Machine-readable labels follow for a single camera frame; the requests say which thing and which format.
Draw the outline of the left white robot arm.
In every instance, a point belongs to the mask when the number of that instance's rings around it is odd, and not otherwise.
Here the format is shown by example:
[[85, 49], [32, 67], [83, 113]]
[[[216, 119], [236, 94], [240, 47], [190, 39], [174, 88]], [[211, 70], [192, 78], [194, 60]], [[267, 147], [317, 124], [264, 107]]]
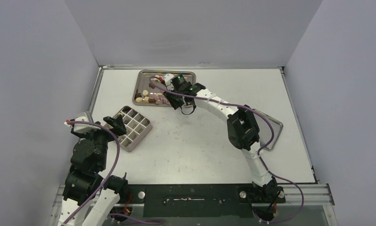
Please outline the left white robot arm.
[[60, 226], [100, 226], [115, 213], [118, 202], [132, 200], [126, 177], [112, 174], [116, 162], [105, 178], [99, 174], [106, 169], [108, 143], [127, 133], [121, 115], [103, 120], [110, 128], [94, 122], [88, 113], [65, 121], [80, 140], [73, 147], [72, 165], [65, 180]]

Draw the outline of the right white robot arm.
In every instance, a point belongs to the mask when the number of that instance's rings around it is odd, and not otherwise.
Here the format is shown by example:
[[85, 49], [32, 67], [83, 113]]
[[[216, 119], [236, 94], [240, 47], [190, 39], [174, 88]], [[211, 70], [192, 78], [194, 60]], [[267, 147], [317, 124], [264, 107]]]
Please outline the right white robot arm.
[[202, 108], [221, 119], [227, 125], [229, 142], [242, 151], [248, 164], [256, 198], [261, 202], [283, 201], [283, 188], [270, 173], [261, 151], [267, 149], [277, 137], [270, 119], [247, 105], [231, 104], [200, 83], [188, 82], [182, 74], [166, 74], [162, 77], [163, 95], [173, 109], [184, 105]]

